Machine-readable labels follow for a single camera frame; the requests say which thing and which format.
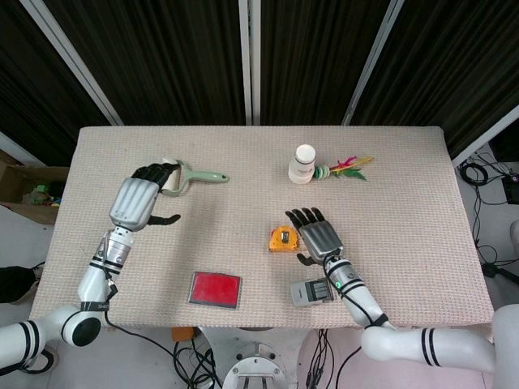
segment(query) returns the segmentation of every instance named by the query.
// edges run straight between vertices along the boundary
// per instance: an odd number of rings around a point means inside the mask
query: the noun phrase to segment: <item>floor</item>
[[[464,182],[460,190],[468,210],[474,203],[474,192]],[[503,198],[498,182],[482,188],[482,196],[488,202]],[[519,220],[519,206],[483,206],[482,239],[499,248],[500,259],[516,258],[509,238],[509,225]],[[0,207],[0,267],[14,264],[31,267],[45,260],[52,236],[52,226],[36,224]],[[496,307],[519,302],[519,289],[506,280],[487,279],[487,286]],[[0,325],[22,321],[28,317],[31,302],[21,306],[0,305]],[[142,330],[147,336],[173,347],[170,330],[156,328]],[[330,330],[328,338],[336,350],[335,371],[345,356],[359,345],[360,331],[344,328]],[[305,381],[311,354],[316,342],[315,332],[306,338],[298,359],[298,376]],[[171,359],[160,349],[143,340],[130,337],[117,330],[104,328],[96,342],[86,348],[72,348],[63,342],[54,343],[60,361],[55,371],[48,375],[32,376],[14,372],[0,377],[0,387],[12,389],[83,389],[110,387],[131,389],[137,387],[185,387],[174,373]],[[324,371],[327,378],[329,370]],[[325,387],[326,379],[320,387]],[[341,388],[358,389],[383,387],[420,387],[422,389],[491,389],[492,377],[478,372],[458,369],[437,369],[414,362],[375,362],[364,354],[357,354],[341,375]]]

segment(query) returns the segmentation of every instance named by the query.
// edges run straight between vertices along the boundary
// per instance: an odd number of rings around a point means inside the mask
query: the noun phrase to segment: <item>red sponge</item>
[[[236,276],[196,271],[193,273],[189,302],[236,309],[241,282],[242,279]]]

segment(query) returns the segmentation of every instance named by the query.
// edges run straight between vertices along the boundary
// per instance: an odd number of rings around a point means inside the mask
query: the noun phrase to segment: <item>table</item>
[[[313,145],[316,162],[373,156],[367,180],[293,184],[295,148]],[[298,309],[289,286],[322,276],[295,254],[268,252],[284,211],[318,207],[393,324],[489,323],[493,309],[478,265],[453,166],[439,127],[112,126],[80,131],[32,317],[77,302],[77,286],[125,177],[163,156],[230,176],[192,183],[181,197],[160,196],[154,214],[182,219],[148,226],[117,280],[115,323],[134,327],[344,327],[332,303]],[[242,277],[237,310],[187,303],[193,271]]]

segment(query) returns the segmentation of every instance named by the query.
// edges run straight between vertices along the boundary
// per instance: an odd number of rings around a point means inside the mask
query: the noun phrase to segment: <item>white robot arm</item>
[[[133,243],[132,234],[147,224],[172,224],[170,218],[152,216],[157,196],[179,165],[153,164],[137,169],[121,185],[109,216],[114,229],[105,233],[78,287],[81,306],[62,306],[43,318],[0,328],[0,375],[31,365],[49,340],[64,340],[83,347],[101,329],[101,316],[117,292],[113,278],[122,270]]]
[[[344,256],[344,246],[319,209],[285,213],[299,231],[311,257],[299,254],[304,265],[323,266],[324,274],[354,321],[365,328],[362,349],[371,359],[406,359],[437,367],[458,367],[495,373],[495,389],[519,383],[519,306],[495,313],[495,345],[476,332],[450,328],[397,329],[376,303],[362,279]]]

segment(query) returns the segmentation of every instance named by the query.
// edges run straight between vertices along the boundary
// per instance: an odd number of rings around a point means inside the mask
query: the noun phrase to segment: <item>green handle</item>
[[[227,182],[229,180],[229,176],[216,173],[216,172],[190,172],[189,177],[186,177],[187,180],[193,181],[203,181],[203,182]]]

